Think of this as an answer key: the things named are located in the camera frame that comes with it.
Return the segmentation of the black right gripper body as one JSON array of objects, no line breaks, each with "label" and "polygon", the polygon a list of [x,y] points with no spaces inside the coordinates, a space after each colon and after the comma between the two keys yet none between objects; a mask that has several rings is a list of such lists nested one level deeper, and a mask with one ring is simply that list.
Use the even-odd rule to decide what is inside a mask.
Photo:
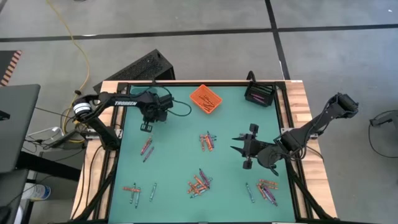
[{"label": "black right gripper body", "polygon": [[250,134],[245,134],[243,136],[244,140],[244,156],[246,160],[243,162],[244,169],[252,168],[252,157],[256,157],[259,152],[264,148],[264,142],[256,139],[256,134],[258,133],[259,126],[256,124],[250,124],[249,130]]}]

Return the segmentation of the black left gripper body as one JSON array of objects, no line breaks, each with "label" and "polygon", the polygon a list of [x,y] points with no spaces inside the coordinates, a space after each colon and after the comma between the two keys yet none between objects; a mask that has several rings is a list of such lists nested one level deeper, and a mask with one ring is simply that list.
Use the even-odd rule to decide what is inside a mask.
[{"label": "black left gripper body", "polygon": [[145,92],[140,102],[141,114],[143,115],[143,123],[140,130],[145,132],[152,131],[152,125],[157,121],[165,121],[167,119],[167,110],[172,108],[173,97],[171,94],[159,96],[156,93]]}]

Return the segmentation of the black perforated metal case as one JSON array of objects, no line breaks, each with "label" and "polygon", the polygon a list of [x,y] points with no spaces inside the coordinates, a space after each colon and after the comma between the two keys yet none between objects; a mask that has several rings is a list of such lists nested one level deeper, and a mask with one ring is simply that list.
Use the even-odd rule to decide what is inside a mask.
[{"label": "black perforated metal case", "polygon": [[155,49],[105,79],[126,80],[175,80],[174,66]]}]

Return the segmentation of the orange plastic basket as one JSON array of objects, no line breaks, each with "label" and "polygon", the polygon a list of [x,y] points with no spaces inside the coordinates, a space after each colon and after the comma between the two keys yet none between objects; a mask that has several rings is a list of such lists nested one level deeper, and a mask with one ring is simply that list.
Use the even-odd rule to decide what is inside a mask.
[{"label": "orange plastic basket", "polygon": [[[202,103],[204,101],[200,98],[202,95],[206,95],[214,103],[215,107],[212,110],[207,110],[205,107],[203,107]],[[211,114],[223,101],[220,96],[218,96],[206,85],[200,85],[193,93],[191,93],[190,99],[206,114]]]}]

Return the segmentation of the black plastic basket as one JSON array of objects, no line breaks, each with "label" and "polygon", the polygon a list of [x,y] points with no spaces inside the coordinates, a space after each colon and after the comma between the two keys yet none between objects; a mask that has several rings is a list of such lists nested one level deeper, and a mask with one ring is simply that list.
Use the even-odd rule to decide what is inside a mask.
[{"label": "black plastic basket", "polygon": [[[265,103],[262,104],[262,103],[256,102],[253,99],[253,97],[251,96],[251,93],[264,97],[265,99],[263,101]],[[271,88],[270,86],[260,85],[256,82],[249,82],[249,85],[246,88],[244,97],[247,101],[250,101],[250,102],[260,105],[260,106],[268,107],[272,104],[274,95],[275,95],[275,90],[273,88]]]}]

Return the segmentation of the light wooden table board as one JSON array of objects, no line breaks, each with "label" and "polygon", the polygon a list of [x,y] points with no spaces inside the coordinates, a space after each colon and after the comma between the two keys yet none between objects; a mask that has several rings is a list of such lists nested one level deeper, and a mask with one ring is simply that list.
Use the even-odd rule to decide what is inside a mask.
[{"label": "light wooden table board", "polygon": [[[161,80],[157,82],[162,86],[194,85],[199,86],[233,86],[247,85],[247,80]],[[278,84],[277,102],[280,104],[282,124],[285,127],[299,128],[312,119],[303,81],[301,80],[270,80],[271,84]],[[101,174],[109,174],[114,163],[115,153],[97,151],[100,146],[98,139],[90,140],[86,148],[84,158],[85,165],[81,169],[81,175],[76,190],[75,201],[71,217],[82,213],[99,189]],[[313,195],[317,203],[332,217],[337,217],[335,204],[330,190],[325,165],[322,159],[320,146],[317,140],[310,140],[306,157],[293,165],[296,172],[304,178],[308,191]]]}]

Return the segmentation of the black floor tape strip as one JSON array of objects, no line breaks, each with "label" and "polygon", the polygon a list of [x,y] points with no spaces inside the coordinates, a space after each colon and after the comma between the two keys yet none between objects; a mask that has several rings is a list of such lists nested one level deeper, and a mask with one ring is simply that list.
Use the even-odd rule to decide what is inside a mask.
[{"label": "black floor tape strip", "polygon": [[279,63],[280,63],[280,68],[282,70],[282,75],[283,75],[284,80],[290,80],[291,77],[290,77],[289,69],[287,67],[287,62],[285,59],[282,42],[280,40],[280,35],[279,35],[278,28],[277,28],[276,19],[275,19],[274,11],[272,8],[271,0],[264,0],[264,2],[266,4],[267,13],[269,16],[271,32],[272,32],[272,35],[274,38],[274,43],[275,43],[277,56],[278,56]]},{"label": "black floor tape strip", "polygon": [[357,25],[357,26],[318,26],[318,27],[276,27],[276,28],[244,28],[244,29],[213,29],[213,30],[183,30],[183,31],[162,31],[162,32],[138,32],[120,34],[86,34],[46,37],[4,37],[0,38],[3,42],[44,42],[44,41],[64,41],[64,40],[96,40],[96,39],[128,39],[144,37],[173,37],[190,35],[223,35],[223,34],[262,34],[274,32],[320,32],[338,30],[376,30],[376,29],[398,29],[398,24],[376,24],[376,25]]}]

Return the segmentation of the white power strip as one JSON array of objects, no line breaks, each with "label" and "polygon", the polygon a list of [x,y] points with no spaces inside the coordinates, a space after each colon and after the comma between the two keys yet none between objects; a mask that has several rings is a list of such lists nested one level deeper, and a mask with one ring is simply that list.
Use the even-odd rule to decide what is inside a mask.
[{"label": "white power strip", "polygon": [[40,136],[43,134],[47,134],[49,139],[53,139],[57,135],[64,136],[64,132],[62,131],[61,127],[54,126],[27,134],[26,137],[33,139],[35,136]]}]

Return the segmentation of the grey metal stand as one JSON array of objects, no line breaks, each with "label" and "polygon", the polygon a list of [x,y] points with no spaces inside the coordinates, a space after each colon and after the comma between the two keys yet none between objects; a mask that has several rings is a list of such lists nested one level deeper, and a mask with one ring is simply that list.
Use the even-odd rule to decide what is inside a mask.
[{"label": "grey metal stand", "polygon": [[371,126],[380,126],[384,123],[393,123],[394,127],[398,129],[398,110],[390,110],[376,115],[369,120]]}]

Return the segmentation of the dark grey desk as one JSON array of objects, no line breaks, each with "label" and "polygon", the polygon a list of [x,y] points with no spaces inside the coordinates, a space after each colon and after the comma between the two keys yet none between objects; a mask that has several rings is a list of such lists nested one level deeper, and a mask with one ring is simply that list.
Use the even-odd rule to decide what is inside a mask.
[{"label": "dark grey desk", "polygon": [[27,154],[22,151],[40,85],[14,85],[0,88],[0,111],[10,115],[0,121],[0,173],[20,167]]}]

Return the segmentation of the white blue plastic bottle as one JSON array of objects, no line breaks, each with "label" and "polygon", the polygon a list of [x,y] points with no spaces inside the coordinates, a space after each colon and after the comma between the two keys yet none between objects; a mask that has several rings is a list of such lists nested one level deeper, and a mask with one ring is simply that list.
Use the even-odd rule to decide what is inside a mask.
[{"label": "white blue plastic bottle", "polygon": [[26,183],[21,199],[32,201],[47,200],[51,191],[51,188],[47,185]]}]

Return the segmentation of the black mat orange-striped edge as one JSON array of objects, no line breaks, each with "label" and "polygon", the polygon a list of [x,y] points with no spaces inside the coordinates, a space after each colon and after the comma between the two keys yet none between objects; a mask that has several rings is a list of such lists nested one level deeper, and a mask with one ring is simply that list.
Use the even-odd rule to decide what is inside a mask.
[{"label": "black mat orange-striped edge", "polygon": [[9,84],[21,56],[21,50],[0,50],[0,87]]}]

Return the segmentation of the black metal table frame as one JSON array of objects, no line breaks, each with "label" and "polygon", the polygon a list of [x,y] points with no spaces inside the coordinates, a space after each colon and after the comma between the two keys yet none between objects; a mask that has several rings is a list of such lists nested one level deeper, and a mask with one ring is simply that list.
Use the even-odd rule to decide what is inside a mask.
[{"label": "black metal table frame", "polygon": [[295,208],[284,161],[275,171],[254,163],[243,168],[238,141],[250,124],[258,139],[270,142],[280,133],[280,113],[246,101],[246,86],[212,83],[221,97],[212,112],[190,99],[196,83],[162,84],[174,107],[152,131],[141,131],[138,108],[119,109],[123,129],[116,178],[104,193],[101,216],[110,224],[140,223],[270,223],[294,222]]}]

